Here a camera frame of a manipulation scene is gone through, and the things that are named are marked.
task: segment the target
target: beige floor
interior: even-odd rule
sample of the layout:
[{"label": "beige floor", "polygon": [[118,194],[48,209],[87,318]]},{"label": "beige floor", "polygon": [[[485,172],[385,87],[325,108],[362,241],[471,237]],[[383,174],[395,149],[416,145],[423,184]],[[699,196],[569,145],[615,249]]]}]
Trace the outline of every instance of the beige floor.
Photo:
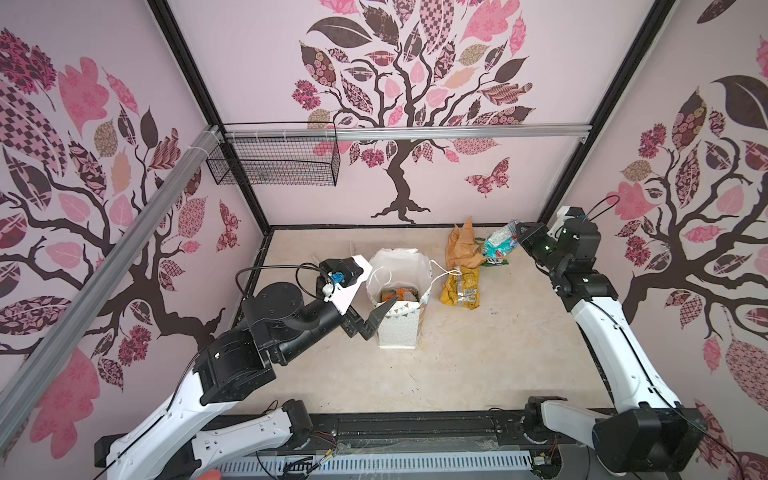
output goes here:
[{"label": "beige floor", "polygon": [[[493,229],[475,229],[484,237]],[[265,265],[298,264],[379,248],[415,247],[441,264],[449,229],[278,230]],[[417,349],[379,349],[376,339],[330,333],[277,380],[235,408],[259,412],[274,399],[302,399],[310,412],[407,412],[521,409],[531,395],[560,395],[578,405],[612,406],[576,323],[522,249],[508,266],[482,268],[481,306],[440,303],[435,282]],[[301,273],[302,284],[314,275]],[[293,282],[293,270],[264,270],[257,291]],[[361,289],[353,303],[365,318],[372,306]]]}]

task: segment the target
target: butterfly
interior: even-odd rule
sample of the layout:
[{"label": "butterfly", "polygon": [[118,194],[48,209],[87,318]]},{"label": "butterfly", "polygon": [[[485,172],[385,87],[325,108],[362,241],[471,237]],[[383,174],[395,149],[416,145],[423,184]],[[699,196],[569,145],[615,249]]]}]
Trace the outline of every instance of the butterfly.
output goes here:
[{"label": "butterfly", "polygon": [[216,251],[220,252],[225,248],[234,248],[237,243],[237,230],[238,225],[242,220],[238,220],[235,214],[230,213],[229,207],[224,205],[224,202],[219,200],[219,211],[221,212],[221,220],[224,221],[224,232],[219,236],[219,240],[216,242]]},{"label": "butterfly", "polygon": [[464,180],[469,182],[470,185],[477,187],[478,192],[485,195],[487,198],[488,193],[493,190],[494,185],[496,187],[509,188],[509,185],[507,185],[507,182],[509,181],[509,175],[504,173],[507,170],[509,170],[509,157],[506,157],[504,160],[498,162],[498,165],[494,167],[489,177],[486,177],[485,175],[470,175]]}]

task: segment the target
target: wallpaper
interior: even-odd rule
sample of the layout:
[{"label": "wallpaper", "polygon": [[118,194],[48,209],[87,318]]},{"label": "wallpaper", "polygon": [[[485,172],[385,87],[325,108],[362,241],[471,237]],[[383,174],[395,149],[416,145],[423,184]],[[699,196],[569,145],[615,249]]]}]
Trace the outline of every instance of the wallpaper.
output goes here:
[{"label": "wallpaper", "polygon": [[[106,17],[133,28],[115,34]],[[4,5],[2,18],[4,386],[204,121],[141,2],[18,3]],[[85,38],[59,31],[62,21]],[[228,328],[239,298],[233,275],[253,262],[259,244],[239,191],[198,169],[2,453],[2,475],[93,476],[94,442],[135,427],[189,358]]]},{"label": "wallpaper", "polygon": [[[175,2],[174,12],[226,121],[444,127],[588,123],[649,4],[232,0]],[[217,35],[211,22],[230,28]],[[276,68],[265,74],[264,65]],[[577,141],[343,141],[335,188],[255,191],[272,224],[506,222],[539,214]],[[321,142],[313,153],[332,148]],[[342,205],[308,208],[329,194]]]},{"label": "wallpaper", "polygon": [[597,268],[667,384],[736,452],[705,439],[684,478],[768,478],[766,15],[683,2],[565,201],[620,197],[597,220]]}]

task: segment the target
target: wire mesh basket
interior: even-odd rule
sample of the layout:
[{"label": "wire mesh basket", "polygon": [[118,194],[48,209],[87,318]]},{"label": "wire mesh basket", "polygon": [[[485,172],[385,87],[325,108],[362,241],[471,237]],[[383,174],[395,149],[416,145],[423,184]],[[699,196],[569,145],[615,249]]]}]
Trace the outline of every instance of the wire mesh basket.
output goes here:
[{"label": "wire mesh basket", "polygon": [[332,185],[341,158],[332,122],[260,122],[253,125],[302,124],[306,130],[258,130],[226,136],[207,159],[219,185]]}]

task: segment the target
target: aluminum rail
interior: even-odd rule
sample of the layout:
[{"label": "aluminum rail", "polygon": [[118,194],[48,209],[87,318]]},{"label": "aluminum rail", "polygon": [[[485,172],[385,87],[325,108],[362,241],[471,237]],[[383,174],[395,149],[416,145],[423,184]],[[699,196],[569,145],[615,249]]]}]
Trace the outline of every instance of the aluminum rail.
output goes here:
[{"label": "aluminum rail", "polygon": [[63,317],[50,328],[38,348],[0,394],[0,451],[13,439],[61,367],[69,361],[83,334],[123,280],[195,170],[218,146],[220,135],[217,132],[218,127],[209,125],[197,135],[160,190],[152,196],[125,235],[74,297]]},{"label": "aluminum rail", "polygon": [[[237,130],[238,125],[227,124],[228,138],[317,137],[333,135],[330,129],[269,129]],[[337,128],[339,141],[408,140],[412,138],[501,138],[501,137],[586,137],[589,124],[530,124],[530,125],[467,125],[464,127],[391,127],[391,128]]]}]

